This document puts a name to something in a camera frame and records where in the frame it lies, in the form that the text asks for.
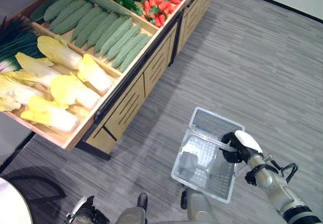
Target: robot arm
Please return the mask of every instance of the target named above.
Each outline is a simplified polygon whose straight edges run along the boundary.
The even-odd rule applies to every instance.
[[[236,131],[225,135],[222,142],[237,149],[234,153],[224,151],[225,159],[229,162],[244,161],[250,166],[252,170],[247,174],[246,181],[257,185],[266,193],[278,214],[288,224],[322,223],[289,188],[287,181],[283,176],[279,176],[277,169],[263,160],[262,149],[252,136]]]

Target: wall baseboard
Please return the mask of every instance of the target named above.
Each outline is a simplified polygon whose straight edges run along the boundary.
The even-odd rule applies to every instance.
[[[305,17],[307,17],[307,18],[310,18],[310,19],[312,19],[312,20],[315,20],[315,21],[318,21],[318,22],[320,22],[320,23],[323,23],[323,20],[322,20],[322,19],[320,19],[320,18],[318,18],[318,17],[315,17],[315,16],[312,16],[312,15],[309,15],[309,14],[307,14],[307,13],[305,13],[305,12],[299,11],[299,10],[297,10],[297,9],[295,9],[295,8],[289,7],[289,6],[287,6],[287,5],[284,5],[284,4],[282,4],[282,3],[279,3],[279,2],[277,2],[277,1],[274,1],[274,0],[263,0],[263,1],[267,1],[267,2],[269,2],[269,3],[272,3],[272,4],[276,5],[276,6],[282,7],[282,8],[284,8],[284,9],[287,9],[287,10],[289,10],[289,11],[292,11],[292,12],[298,13],[298,14],[300,14],[300,15],[302,15],[302,16],[305,16]]]

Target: clear plastic basket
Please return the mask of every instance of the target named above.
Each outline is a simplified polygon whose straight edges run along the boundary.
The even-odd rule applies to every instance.
[[[172,178],[223,203],[233,191],[236,164],[227,162],[219,149],[235,151],[220,142],[222,137],[244,127],[197,107],[177,155]]]

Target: green onion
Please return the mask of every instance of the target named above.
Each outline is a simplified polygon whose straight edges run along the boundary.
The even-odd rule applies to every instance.
[[[44,57],[37,47],[38,36],[21,17],[12,20],[8,26],[5,26],[5,22],[6,18],[0,27],[0,72],[21,69],[15,58],[18,52],[33,58]]]

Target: black cable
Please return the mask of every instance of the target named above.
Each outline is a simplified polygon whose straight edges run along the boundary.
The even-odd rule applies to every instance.
[[[285,177],[284,176],[284,171],[292,168],[291,173],[286,178],[287,184],[291,181],[292,177],[295,175],[295,173],[298,170],[298,166],[294,162],[291,163],[291,164],[289,164],[289,165],[287,165],[286,167],[280,167],[275,160],[272,160],[271,163],[275,166],[275,168],[277,168],[281,172],[282,177]]]

